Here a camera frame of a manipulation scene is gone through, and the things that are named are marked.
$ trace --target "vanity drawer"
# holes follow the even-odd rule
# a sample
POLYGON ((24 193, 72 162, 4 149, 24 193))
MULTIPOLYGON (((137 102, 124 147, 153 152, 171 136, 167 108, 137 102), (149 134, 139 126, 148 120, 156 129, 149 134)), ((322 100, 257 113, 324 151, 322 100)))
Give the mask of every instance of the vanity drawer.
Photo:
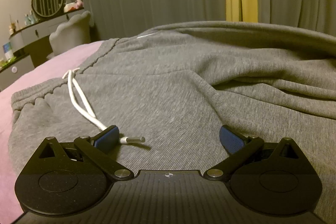
POLYGON ((34 65, 30 55, 17 61, 5 70, 0 71, 0 90, 4 90, 16 80, 18 80, 22 75, 32 71, 34 65))
POLYGON ((50 33, 48 31, 47 22, 41 22, 34 26, 21 31, 24 45, 28 45, 36 40, 48 36, 50 33))
POLYGON ((53 26, 56 24, 61 24, 62 22, 65 22, 65 21, 67 21, 67 17, 66 15, 62 15, 62 16, 53 18, 51 20, 48 20, 47 23, 48 23, 48 26, 53 26))
POLYGON ((49 34, 55 32, 57 30, 57 27, 63 22, 67 22, 66 16, 59 17, 59 20, 57 22, 56 21, 51 22, 52 24, 49 24, 48 26, 49 34))

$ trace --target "white stripe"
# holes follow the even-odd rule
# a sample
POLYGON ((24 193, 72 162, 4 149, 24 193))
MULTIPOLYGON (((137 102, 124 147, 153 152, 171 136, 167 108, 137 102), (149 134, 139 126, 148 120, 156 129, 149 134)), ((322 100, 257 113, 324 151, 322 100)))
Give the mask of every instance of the white stripe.
POLYGON ((137 38, 147 37, 147 36, 152 35, 152 34, 155 34, 155 33, 153 32, 153 33, 149 33, 149 34, 141 35, 141 36, 139 36, 139 37, 137 37, 137 38))

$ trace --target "round mirror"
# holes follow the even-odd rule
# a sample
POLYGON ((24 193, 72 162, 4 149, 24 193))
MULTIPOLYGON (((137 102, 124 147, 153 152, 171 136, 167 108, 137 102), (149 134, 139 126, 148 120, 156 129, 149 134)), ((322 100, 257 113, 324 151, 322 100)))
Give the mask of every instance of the round mirror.
POLYGON ((33 11, 40 17, 53 17, 64 6, 64 0, 31 0, 33 11))

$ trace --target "crosshair marking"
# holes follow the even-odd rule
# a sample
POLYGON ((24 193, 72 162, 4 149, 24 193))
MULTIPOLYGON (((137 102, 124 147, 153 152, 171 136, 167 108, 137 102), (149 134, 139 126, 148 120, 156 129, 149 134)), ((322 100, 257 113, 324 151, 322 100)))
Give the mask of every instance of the crosshair marking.
POLYGON ((167 174, 164 174, 164 176, 168 177, 168 178, 171 178, 172 176, 174 176, 172 173, 167 173, 167 174))

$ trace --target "white drawstring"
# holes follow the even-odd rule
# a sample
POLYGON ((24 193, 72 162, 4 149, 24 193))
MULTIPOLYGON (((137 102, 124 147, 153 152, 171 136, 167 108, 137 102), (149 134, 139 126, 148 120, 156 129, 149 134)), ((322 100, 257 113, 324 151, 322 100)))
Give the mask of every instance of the white drawstring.
POLYGON ((104 126, 99 120, 96 119, 96 115, 93 112, 89 102, 87 101, 81 87, 79 86, 78 82, 75 78, 73 78, 74 73, 79 70, 79 68, 76 68, 74 70, 68 70, 62 77, 64 79, 68 76, 68 89, 70 94, 70 99, 73 104, 73 106, 81 113, 85 118, 87 118, 90 122, 94 123, 97 127, 100 128, 100 130, 105 130, 107 127, 104 126), (78 94, 80 95, 83 104, 87 111, 85 111, 83 108, 79 106, 79 104, 76 102, 74 91, 72 89, 72 84, 75 86, 76 90, 78 91, 78 94))
MULTIPOLYGON (((90 122, 95 124, 100 130, 105 130, 107 127, 103 125, 97 118, 95 113, 93 112, 88 100, 86 99, 86 96, 84 92, 82 91, 81 87, 79 86, 78 82, 74 78, 74 73, 79 70, 80 68, 76 68, 73 70, 68 70, 62 77, 62 79, 65 79, 65 77, 68 77, 68 89, 69 89, 69 94, 70 94, 70 99, 73 104, 73 106, 81 113, 85 118, 87 118, 90 122), (86 108, 86 111, 80 107, 80 105, 76 102, 74 91, 72 88, 72 84, 75 86, 79 96, 81 97, 83 104, 86 108)), ((139 143, 139 142, 144 142, 145 138, 144 137, 122 137, 120 138, 119 142, 121 144, 127 144, 127 143, 139 143)))

